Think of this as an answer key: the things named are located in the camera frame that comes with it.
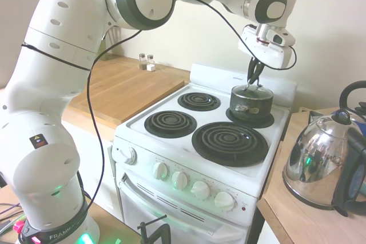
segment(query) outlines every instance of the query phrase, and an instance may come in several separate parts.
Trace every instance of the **black cable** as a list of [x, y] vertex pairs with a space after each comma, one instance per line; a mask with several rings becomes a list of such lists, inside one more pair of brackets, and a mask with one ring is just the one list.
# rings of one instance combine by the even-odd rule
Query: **black cable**
[[81, 189], [82, 193], [88, 197], [90, 200], [92, 200], [92, 197], [90, 196], [90, 194], [88, 194], [84, 189]]
[[212, 7], [210, 4], [208, 4], [208, 3], [206, 3], [206, 2], [204, 2], [203, 0], [194, 0], [194, 1], [197, 1], [197, 2], [199, 2], [199, 3], [201, 3], [201, 4], [203, 4], [203, 5], [206, 5], [208, 8], [210, 8], [211, 10], [213, 10], [215, 13], [217, 13], [225, 22], [226, 22], [226, 24], [228, 24], [229, 25], [229, 27], [234, 31], [234, 33], [239, 37], [239, 39], [240, 39], [240, 41], [241, 41], [241, 43], [243, 43], [244, 44], [244, 46], [248, 49], [248, 51], [250, 52], [250, 54], [254, 57], [254, 58], [256, 58], [259, 62], [261, 62], [264, 66], [266, 66], [266, 67], [268, 67], [268, 68], [270, 68], [270, 69], [272, 69], [272, 70], [276, 70], [276, 71], [287, 71], [287, 70], [289, 70], [289, 69], [292, 69], [295, 65], [296, 65], [296, 62], [297, 62], [297, 54], [296, 54], [296, 51], [295, 51], [295, 49], [292, 47], [292, 46], [290, 46], [290, 48], [292, 49], [292, 51], [293, 51], [293, 53], [295, 54], [295, 61], [294, 61], [294, 63], [293, 63], [293, 65], [291, 65], [290, 67], [287, 67], [287, 68], [284, 68], [284, 69], [279, 69], [279, 68], [274, 68], [274, 67], [272, 67], [272, 66], [269, 66], [269, 65], [267, 65], [266, 63], [264, 63], [264, 62], [262, 62], [262, 61], [260, 61], [260, 59], [259, 58], [257, 58], [254, 54], [253, 54], [253, 52], [250, 50], [250, 48], [248, 47], [248, 45], [242, 40], [242, 38], [241, 38], [241, 36], [240, 36], [240, 34], [235, 30], [235, 28], [233, 27], [233, 25], [231, 25], [230, 24], [230, 22], [218, 11], [218, 10], [216, 10], [214, 7]]
[[15, 206], [15, 207], [19, 207], [21, 208], [21, 205], [17, 205], [17, 204], [10, 204], [10, 203], [0, 203], [0, 206]]
[[[91, 69], [93, 69], [94, 65], [98, 62], [98, 60], [103, 56], [105, 55], [106, 53], [108, 53], [111, 49], [117, 47], [118, 45], [124, 43], [124, 42], [127, 42], [133, 38], [135, 38], [137, 35], [139, 35], [140, 33], [142, 32], [142, 30], [138, 31], [137, 33], [135, 33], [134, 35], [130, 36], [129, 38], [127, 39], [124, 39], [122, 41], [119, 41], [117, 42], [116, 44], [113, 44], [112, 46], [110, 46], [108, 49], [106, 49], [105, 51], [103, 51], [100, 55], [98, 55], [96, 57], [96, 59], [94, 60], [93, 62], [93, 66], [91, 67]], [[91, 76], [92, 76], [92, 72], [90, 72], [89, 74], [89, 77], [87, 78], [87, 84], [86, 84], [86, 98], [87, 98], [87, 104], [88, 104], [88, 107], [89, 107], [89, 111], [90, 111], [90, 116], [91, 116], [91, 120], [93, 121], [93, 125], [94, 125], [94, 128], [96, 130], [96, 133], [97, 133], [97, 137], [98, 137], [98, 140], [99, 140], [99, 143], [100, 143], [100, 147], [101, 147], [101, 151], [102, 151], [102, 173], [101, 173], [101, 177], [100, 177], [100, 180], [98, 182], [98, 186], [97, 186], [97, 189], [96, 189], [96, 192], [94, 193], [92, 199], [90, 200], [90, 203], [89, 205], [87, 206], [87, 208], [85, 209], [85, 212], [84, 214], [82, 214], [82, 217], [79, 219], [78, 222], [76, 222], [73, 226], [77, 226], [79, 225], [80, 221], [83, 220], [83, 217], [87, 214], [87, 211], [89, 211], [90, 207], [92, 206], [92, 204], [94, 203], [94, 200], [98, 194], [98, 191], [102, 185], [102, 180], [103, 180], [103, 176], [104, 176], [104, 168], [105, 168], [105, 156], [104, 156], [104, 148], [103, 148], [103, 142], [102, 142], [102, 138], [99, 134], [99, 131], [98, 131], [98, 126], [97, 126], [97, 122], [96, 122], [96, 119], [94, 117], [94, 113], [93, 113], [93, 108], [92, 108], [92, 103], [90, 101], [90, 79], [91, 79]], [[51, 242], [49, 242], [48, 244], [55, 244], [57, 242], [60, 242], [62, 240], [64, 240], [65, 238], [69, 237], [71, 235], [71, 233], [66, 233], [58, 238], [56, 238], [55, 240], [52, 240]]]
[[83, 190], [84, 189], [84, 183], [82, 181], [82, 178], [81, 178], [81, 175], [80, 175], [80, 172], [78, 171], [76, 173], [77, 177], [78, 177], [78, 181], [79, 181], [79, 185], [80, 185], [80, 188]]
[[18, 212], [14, 213], [14, 214], [8, 215], [7, 217], [4, 217], [4, 218], [0, 219], [0, 222], [3, 222], [3, 221], [5, 221], [5, 220], [7, 220], [9, 218], [12, 218], [12, 217], [14, 217], [14, 216], [16, 216], [18, 214], [22, 214], [22, 213], [24, 213], [24, 212], [23, 211], [18, 211]]
[[76, 64], [70, 63], [70, 62], [65, 61], [65, 60], [63, 60], [63, 59], [60, 59], [60, 58], [58, 58], [58, 57], [55, 57], [55, 56], [53, 56], [53, 55], [51, 55], [51, 54], [48, 54], [48, 53], [46, 53], [46, 52], [44, 52], [44, 51], [41, 51], [40, 49], [38, 49], [38, 48], [36, 48], [36, 47], [34, 47], [34, 46], [32, 46], [32, 45], [29, 45], [29, 44], [27, 44], [26, 42], [24, 42], [23, 44], [21, 44], [21, 46], [22, 46], [22, 47], [25, 47], [25, 48], [28, 48], [29, 50], [33, 50], [33, 51], [36, 51], [36, 52], [38, 52], [38, 53], [40, 53], [40, 54], [43, 54], [43, 55], [45, 55], [45, 56], [47, 56], [47, 57], [49, 57], [49, 58], [55, 59], [55, 60], [57, 60], [57, 61], [60, 61], [61, 63], [64, 63], [64, 64], [67, 64], [67, 65], [73, 66], [73, 67], [75, 67], [75, 68], [78, 68], [78, 69], [80, 69], [80, 70], [84, 70], [84, 71], [91, 71], [90, 69], [87, 69], [87, 68], [84, 68], [84, 67], [82, 67], [82, 66], [79, 66], [79, 65], [76, 65]]

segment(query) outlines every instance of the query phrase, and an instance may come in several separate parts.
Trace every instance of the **oven door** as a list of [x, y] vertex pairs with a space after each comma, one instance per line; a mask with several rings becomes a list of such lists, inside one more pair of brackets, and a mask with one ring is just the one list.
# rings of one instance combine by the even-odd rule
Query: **oven door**
[[119, 183], [119, 188], [124, 222], [135, 231], [141, 222], [147, 223], [166, 214], [167, 218], [146, 227], [148, 235], [168, 223], [172, 232], [172, 244], [245, 243], [248, 232], [245, 228], [200, 212], [183, 202], [173, 201], [150, 186], [137, 183], [136, 179], [129, 178], [127, 174]]

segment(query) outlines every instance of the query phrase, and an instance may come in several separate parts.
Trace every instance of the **saucepan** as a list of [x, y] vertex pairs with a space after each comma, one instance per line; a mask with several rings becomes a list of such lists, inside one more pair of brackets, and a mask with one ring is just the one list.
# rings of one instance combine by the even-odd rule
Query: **saucepan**
[[257, 85], [240, 85], [231, 91], [230, 111], [247, 121], [263, 119], [270, 115], [272, 91]]

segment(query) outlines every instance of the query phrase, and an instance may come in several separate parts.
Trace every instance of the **wooden cutting board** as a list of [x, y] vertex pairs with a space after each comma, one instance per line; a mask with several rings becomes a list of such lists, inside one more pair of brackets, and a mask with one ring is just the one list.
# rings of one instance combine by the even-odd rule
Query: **wooden cutting board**
[[[188, 71], [162, 65], [157, 65], [153, 72], [140, 70], [136, 59], [122, 57], [99, 61], [90, 82], [94, 115], [100, 122], [118, 126], [184, 87], [188, 80]], [[86, 89], [70, 105], [89, 113]]]

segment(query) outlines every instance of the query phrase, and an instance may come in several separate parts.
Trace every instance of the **kettle base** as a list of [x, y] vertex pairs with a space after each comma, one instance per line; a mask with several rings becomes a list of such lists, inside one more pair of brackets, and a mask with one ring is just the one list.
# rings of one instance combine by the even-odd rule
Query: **kettle base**
[[282, 172], [282, 179], [285, 183], [285, 186], [286, 188], [289, 190], [289, 192], [294, 196], [296, 197], [298, 200], [300, 200], [302, 203], [308, 205], [308, 206], [311, 206], [311, 207], [314, 207], [314, 208], [317, 208], [317, 209], [320, 209], [320, 210], [334, 210], [333, 206], [326, 206], [326, 205], [320, 205], [320, 204], [316, 204], [314, 202], [311, 202], [309, 200], [307, 200], [306, 198], [302, 197], [300, 194], [298, 194], [296, 191], [294, 191], [291, 186], [289, 185], [289, 183], [286, 181], [285, 179], [285, 171]]

